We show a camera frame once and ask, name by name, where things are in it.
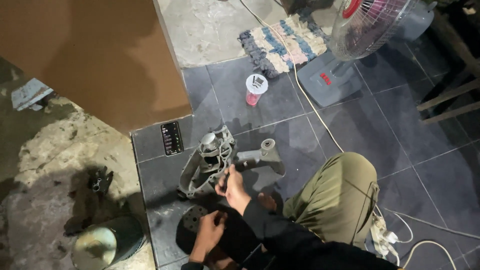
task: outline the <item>printed logo on cup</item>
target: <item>printed logo on cup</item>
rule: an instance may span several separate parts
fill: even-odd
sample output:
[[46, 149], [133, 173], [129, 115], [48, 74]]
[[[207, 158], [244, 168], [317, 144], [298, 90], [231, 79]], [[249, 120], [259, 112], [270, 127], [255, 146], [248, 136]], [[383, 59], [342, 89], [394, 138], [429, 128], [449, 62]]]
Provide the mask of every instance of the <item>printed logo on cup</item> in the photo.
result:
[[260, 74], [252, 74], [245, 82], [249, 92], [253, 94], [263, 94], [268, 89], [268, 81]]

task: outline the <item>black sleeve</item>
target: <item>black sleeve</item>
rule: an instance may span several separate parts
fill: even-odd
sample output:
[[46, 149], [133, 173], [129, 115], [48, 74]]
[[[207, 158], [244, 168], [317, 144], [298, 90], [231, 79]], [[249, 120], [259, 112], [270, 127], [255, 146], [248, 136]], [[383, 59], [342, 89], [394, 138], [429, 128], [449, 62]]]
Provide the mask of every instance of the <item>black sleeve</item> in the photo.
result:
[[181, 266], [181, 270], [203, 270], [203, 268], [203, 264], [192, 261], [189, 261]]
[[278, 258], [290, 258], [313, 269], [398, 269], [358, 247], [338, 242], [324, 243], [302, 225], [269, 213], [255, 199], [248, 203], [243, 219], [265, 248]]

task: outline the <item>hand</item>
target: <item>hand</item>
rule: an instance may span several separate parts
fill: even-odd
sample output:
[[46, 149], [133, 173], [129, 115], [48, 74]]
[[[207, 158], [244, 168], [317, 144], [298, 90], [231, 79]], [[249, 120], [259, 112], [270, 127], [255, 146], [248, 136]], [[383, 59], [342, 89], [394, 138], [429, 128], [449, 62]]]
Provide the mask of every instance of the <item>hand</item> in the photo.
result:
[[215, 211], [200, 218], [197, 239], [189, 261], [203, 262], [205, 256], [218, 244], [225, 229], [227, 214]]
[[227, 181], [227, 190], [226, 192], [222, 191], [222, 187], [225, 185], [225, 176], [222, 176], [215, 186], [215, 191], [218, 195], [226, 197], [228, 204], [243, 216], [245, 208], [252, 199], [243, 188], [243, 177], [235, 170], [235, 165], [233, 164], [224, 170], [224, 173], [225, 175], [230, 173]]
[[258, 195], [258, 201], [269, 211], [276, 211], [276, 202], [272, 196], [265, 196], [264, 193]]

